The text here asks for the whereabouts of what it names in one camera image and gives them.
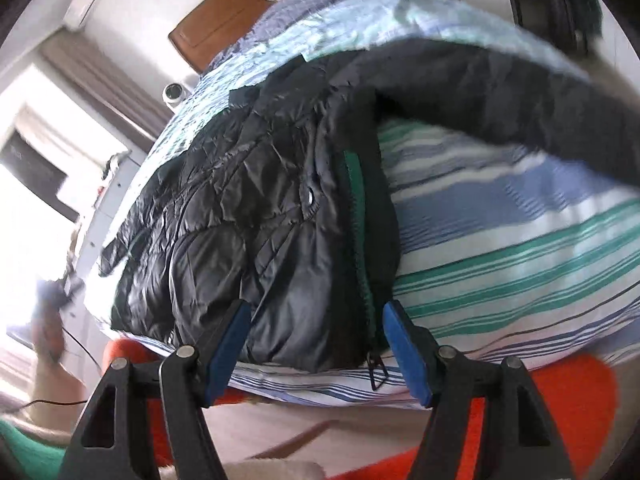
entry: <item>black puffer jacket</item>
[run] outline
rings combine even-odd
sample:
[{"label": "black puffer jacket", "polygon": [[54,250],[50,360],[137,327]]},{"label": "black puffer jacket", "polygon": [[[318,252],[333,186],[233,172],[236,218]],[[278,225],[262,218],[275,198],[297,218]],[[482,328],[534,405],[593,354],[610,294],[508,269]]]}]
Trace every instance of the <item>black puffer jacket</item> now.
[{"label": "black puffer jacket", "polygon": [[474,46],[405,40],[295,59],[230,97],[103,252],[105,274],[130,253],[116,329],[193,342],[241,297],[256,307],[242,359],[361,364],[383,345],[380,307],[398,263],[376,141],[388,115],[640,182],[636,114],[588,83]]}]

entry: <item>zipper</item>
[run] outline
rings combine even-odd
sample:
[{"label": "zipper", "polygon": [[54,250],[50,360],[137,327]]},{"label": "zipper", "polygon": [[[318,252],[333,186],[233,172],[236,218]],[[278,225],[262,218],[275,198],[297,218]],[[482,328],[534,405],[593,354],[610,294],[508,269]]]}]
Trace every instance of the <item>zipper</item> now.
[{"label": "zipper", "polygon": [[[351,237],[353,239],[353,261],[356,270],[356,280],[358,282],[358,292],[365,306],[367,320],[367,339],[369,341],[369,352],[367,353],[367,368],[369,369],[369,380],[371,389],[375,392],[386,383],[389,378],[389,372],[386,370],[385,364],[380,357],[378,349],[378,324],[376,322],[376,307],[373,303],[373,294],[369,286],[367,277],[367,266],[364,256],[364,239],[365,239],[365,218],[366,218],[366,200],[364,191],[364,177],[362,176],[362,167],[360,166],[360,158],[354,152],[345,150],[343,152],[344,163],[347,169],[347,176],[350,184],[350,223]],[[383,378],[376,383],[375,370],[380,368]]]}]

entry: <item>headboard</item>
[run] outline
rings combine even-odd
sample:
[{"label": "headboard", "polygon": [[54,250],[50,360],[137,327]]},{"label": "headboard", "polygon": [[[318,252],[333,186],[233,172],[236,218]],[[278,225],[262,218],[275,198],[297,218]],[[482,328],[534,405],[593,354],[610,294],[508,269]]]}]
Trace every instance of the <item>headboard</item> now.
[{"label": "headboard", "polygon": [[217,53],[242,38],[270,5],[267,0],[204,0],[171,31],[169,40],[201,73]]}]

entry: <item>black cable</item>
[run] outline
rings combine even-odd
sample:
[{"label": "black cable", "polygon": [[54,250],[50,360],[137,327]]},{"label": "black cable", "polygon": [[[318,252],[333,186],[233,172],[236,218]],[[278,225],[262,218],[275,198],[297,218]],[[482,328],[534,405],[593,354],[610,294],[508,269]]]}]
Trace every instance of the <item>black cable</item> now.
[{"label": "black cable", "polygon": [[100,372],[100,374],[102,374],[102,367],[100,366],[98,361],[95,360],[95,357],[91,355],[91,352],[89,352],[84,347],[84,345],[81,342],[79,342],[78,339],[76,339],[76,336],[74,336],[71,332],[69,332],[69,330],[67,330],[64,326],[62,327],[62,330],[64,330],[71,339],[73,339],[76,343],[78,343],[79,347],[86,352],[86,354],[91,358],[91,361],[93,361],[95,365],[98,367],[98,371]]},{"label": "black cable", "polygon": [[55,400],[35,399],[35,400],[31,400],[30,402],[27,402],[26,404],[18,406],[17,408],[14,408],[12,410],[2,412],[2,415],[12,415],[13,413],[21,412],[22,410],[28,408],[29,406],[33,406],[34,404],[37,404],[39,402],[43,404],[53,404],[54,406],[77,406],[78,404],[86,404],[88,401],[76,400],[76,402],[56,402]]}]

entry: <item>bed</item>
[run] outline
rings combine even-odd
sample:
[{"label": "bed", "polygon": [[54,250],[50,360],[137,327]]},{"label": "bed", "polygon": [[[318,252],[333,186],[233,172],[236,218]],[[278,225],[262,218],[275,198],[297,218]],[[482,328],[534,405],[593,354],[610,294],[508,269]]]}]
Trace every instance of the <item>bed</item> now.
[{"label": "bed", "polygon": [[[476,44],[587,77],[528,32],[457,0],[205,0],[169,35],[200,83],[136,175],[112,234],[154,171],[226,106],[230,89],[262,81],[296,54],[313,59],[410,36]],[[517,354],[533,368],[584,347],[610,364],[638,353],[638,190],[579,163],[489,147],[431,124],[390,121],[378,135],[402,243],[394,295],[414,322],[473,358]],[[88,287],[87,307],[107,323],[104,299],[117,281],[116,270]],[[375,392],[366,368],[310,376],[238,363],[230,384],[311,406],[415,408],[393,356],[383,359],[390,376]]]}]

